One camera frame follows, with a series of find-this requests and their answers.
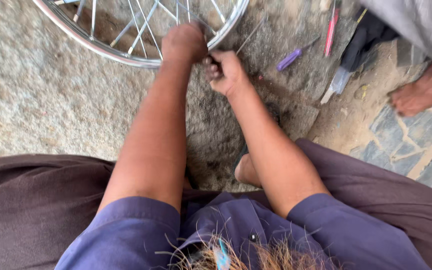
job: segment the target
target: hair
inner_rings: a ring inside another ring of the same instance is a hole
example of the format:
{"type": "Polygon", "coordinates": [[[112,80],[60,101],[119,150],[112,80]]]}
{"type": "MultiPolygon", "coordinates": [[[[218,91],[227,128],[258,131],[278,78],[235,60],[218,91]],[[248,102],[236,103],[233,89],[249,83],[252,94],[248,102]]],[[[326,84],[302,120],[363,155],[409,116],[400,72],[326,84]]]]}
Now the hair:
{"type": "MultiPolygon", "coordinates": [[[[341,270],[333,266],[327,269],[325,260],[320,257],[321,254],[301,253],[291,249],[288,241],[279,241],[272,245],[262,245],[253,243],[257,250],[258,269],[260,270],[341,270]]],[[[178,270],[220,270],[217,261],[221,254],[226,254],[229,258],[228,263],[222,269],[224,270],[250,270],[241,259],[236,255],[231,245],[222,240],[218,235],[213,235],[208,243],[203,243],[199,250],[200,257],[196,261],[190,261],[187,256],[177,249],[177,257],[180,261],[174,264],[170,269],[178,270]]]]}

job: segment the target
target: spoked wheel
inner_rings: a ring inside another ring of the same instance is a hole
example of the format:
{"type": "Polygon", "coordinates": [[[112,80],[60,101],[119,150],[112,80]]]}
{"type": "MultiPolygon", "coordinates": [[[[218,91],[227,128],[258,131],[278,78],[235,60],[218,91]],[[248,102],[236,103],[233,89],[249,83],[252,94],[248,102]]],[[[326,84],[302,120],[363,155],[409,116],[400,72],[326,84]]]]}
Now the spoked wheel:
{"type": "Polygon", "coordinates": [[[123,64],[158,68],[161,39],[192,20],[215,48],[242,17],[249,0],[33,0],[59,28],[86,48],[123,64]]]}

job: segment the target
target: person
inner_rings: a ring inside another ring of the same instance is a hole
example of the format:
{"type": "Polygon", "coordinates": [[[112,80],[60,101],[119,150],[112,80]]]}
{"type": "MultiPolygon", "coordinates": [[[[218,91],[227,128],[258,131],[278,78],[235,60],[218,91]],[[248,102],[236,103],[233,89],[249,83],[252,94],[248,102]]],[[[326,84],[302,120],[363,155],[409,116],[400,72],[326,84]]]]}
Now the person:
{"type": "MultiPolygon", "coordinates": [[[[432,59],[432,1],[360,0],[369,11],[385,21],[432,59]]],[[[415,82],[390,94],[391,104],[403,116],[414,116],[432,107],[432,63],[415,82]]]]}
{"type": "Polygon", "coordinates": [[[194,23],[163,38],[116,164],[0,157],[0,269],[432,268],[431,188],[291,141],[236,54],[207,53],[194,23]],[[234,174],[263,191],[184,189],[186,89],[201,60],[246,140],[234,174]]]}

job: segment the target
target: shirt button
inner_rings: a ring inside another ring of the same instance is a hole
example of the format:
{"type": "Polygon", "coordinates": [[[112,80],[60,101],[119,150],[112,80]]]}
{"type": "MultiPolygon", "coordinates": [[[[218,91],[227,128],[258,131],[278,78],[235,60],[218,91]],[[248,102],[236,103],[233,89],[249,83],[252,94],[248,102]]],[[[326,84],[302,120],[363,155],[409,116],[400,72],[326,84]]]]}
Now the shirt button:
{"type": "Polygon", "coordinates": [[[249,240],[251,242],[258,242],[259,241],[259,236],[255,233],[250,233],[249,234],[249,240]]]}

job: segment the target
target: brown trousers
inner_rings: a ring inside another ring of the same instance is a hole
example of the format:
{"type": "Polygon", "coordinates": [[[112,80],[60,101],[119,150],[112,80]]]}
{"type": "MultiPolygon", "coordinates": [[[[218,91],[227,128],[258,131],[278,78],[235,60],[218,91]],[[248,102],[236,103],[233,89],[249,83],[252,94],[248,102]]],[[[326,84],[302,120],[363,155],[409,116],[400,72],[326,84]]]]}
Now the brown trousers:
{"type": "MultiPolygon", "coordinates": [[[[308,140],[296,144],[338,200],[403,229],[432,268],[432,188],[308,140]]],[[[98,209],[114,163],[87,156],[0,157],[0,269],[52,269],[98,209]]],[[[185,190],[188,201],[219,192],[185,190]]],[[[268,205],[263,192],[248,194],[268,205]]]]}

